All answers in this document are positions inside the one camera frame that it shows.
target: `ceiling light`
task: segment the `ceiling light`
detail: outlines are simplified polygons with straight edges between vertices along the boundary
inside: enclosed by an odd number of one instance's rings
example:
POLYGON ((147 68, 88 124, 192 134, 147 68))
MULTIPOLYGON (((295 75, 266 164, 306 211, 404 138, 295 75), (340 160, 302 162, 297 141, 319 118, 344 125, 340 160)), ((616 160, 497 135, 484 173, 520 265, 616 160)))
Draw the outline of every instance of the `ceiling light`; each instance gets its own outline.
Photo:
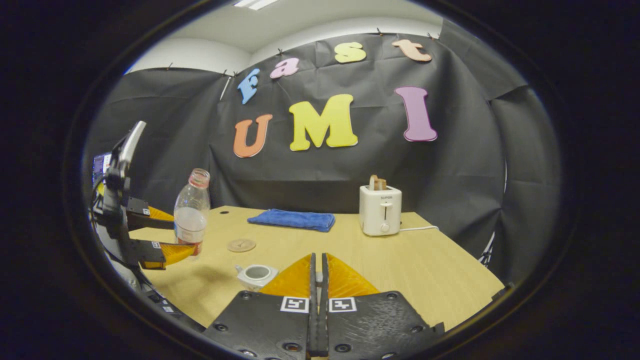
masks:
POLYGON ((260 10, 261 8, 273 4, 278 0, 242 0, 234 4, 238 8, 249 8, 251 10, 260 10))

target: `plastic bottle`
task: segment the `plastic bottle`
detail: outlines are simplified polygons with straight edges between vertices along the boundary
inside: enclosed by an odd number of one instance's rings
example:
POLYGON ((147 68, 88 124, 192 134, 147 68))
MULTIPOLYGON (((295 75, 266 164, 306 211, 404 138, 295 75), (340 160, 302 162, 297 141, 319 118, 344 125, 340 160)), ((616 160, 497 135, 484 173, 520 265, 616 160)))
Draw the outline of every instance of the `plastic bottle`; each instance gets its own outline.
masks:
POLYGON ((175 242, 197 244, 192 254, 196 257, 202 252, 202 240, 211 208, 210 177, 208 171, 204 169, 193 169, 189 176, 189 183, 180 191, 173 209, 175 242))

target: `table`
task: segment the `table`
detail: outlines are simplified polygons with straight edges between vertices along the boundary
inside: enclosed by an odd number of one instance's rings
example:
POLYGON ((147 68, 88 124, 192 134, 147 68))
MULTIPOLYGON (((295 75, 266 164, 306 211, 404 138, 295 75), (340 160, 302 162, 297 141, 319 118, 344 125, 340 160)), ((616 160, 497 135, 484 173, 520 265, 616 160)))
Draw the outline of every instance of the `table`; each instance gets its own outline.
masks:
MULTIPOLYGON (((273 266, 280 271, 303 256, 328 252, 362 274, 380 291, 400 291, 424 321, 444 322, 445 330, 466 320, 491 302, 503 284, 477 259, 437 229, 367 236, 358 214, 335 214, 328 233, 249 224, 263 210, 222 206, 209 212, 199 259, 192 257, 166 270, 144 270, 154 286, 181 311, 208 327, 243 289, 234 265, 273 266), (248 252, 231 252, 227 243, 251 239, 248 252)), ((401 229, 430 224, 416 213, 403 213, 401 229)), ((144 228, 131 238, 173 242, 173 231, 144 228)))

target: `white wall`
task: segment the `white wall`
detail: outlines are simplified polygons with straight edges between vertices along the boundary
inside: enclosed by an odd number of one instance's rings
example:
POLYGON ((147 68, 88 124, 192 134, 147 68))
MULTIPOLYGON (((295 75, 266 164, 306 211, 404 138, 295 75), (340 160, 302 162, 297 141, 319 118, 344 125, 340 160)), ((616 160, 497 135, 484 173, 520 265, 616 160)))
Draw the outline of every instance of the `white wall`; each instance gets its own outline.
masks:
POLYGON ((185 67, 215 72, 242 71, 251 54, 219 42, 196 38, 169 38, 149 49, 128 72, 158 67, 185 67))
POLYGON ((376 33, 378 32, 376 28, 380 28, 382 33, 403 33, 421 36, 427 36, 427 33, 429 33, 432 37, 438 37, 442 29, 442 18, 438 24, 390 17, 360 17, 330 22, 308 28, 264 46, 251 55, 248 66, 274 56, 278 53, 278 49, 292 49, 310 42, 341 35, 376 33))

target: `ceiling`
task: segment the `ceiling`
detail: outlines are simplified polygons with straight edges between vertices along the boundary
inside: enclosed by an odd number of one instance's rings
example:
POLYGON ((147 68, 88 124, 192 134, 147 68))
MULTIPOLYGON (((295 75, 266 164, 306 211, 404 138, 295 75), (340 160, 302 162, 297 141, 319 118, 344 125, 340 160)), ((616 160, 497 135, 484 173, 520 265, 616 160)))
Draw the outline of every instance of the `ceiling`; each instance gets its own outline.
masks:
POLYGON ((357 17, 395 17, 441 24, 442 18, 407 0, 279 0, 261 10, 237 8, 239 0, 194 20, 170 38, 201 38, 254 53, 312 26, 357 17))

